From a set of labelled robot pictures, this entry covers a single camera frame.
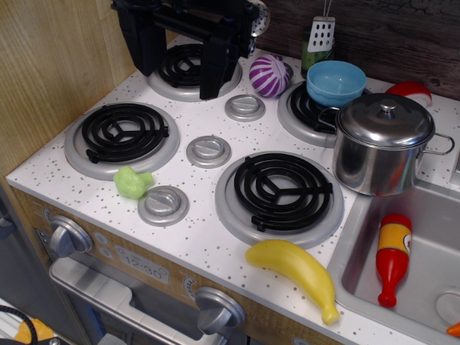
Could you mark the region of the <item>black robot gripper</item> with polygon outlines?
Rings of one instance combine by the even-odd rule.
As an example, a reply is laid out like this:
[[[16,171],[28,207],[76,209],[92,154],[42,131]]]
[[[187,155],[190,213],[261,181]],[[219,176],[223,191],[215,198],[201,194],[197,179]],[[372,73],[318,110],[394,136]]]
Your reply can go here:
[[[150,76],[167,56],[167,30],[203,43],[200,99],[217,98],[236,63],[252,52],[250,1],[112,1],[135,67]]]

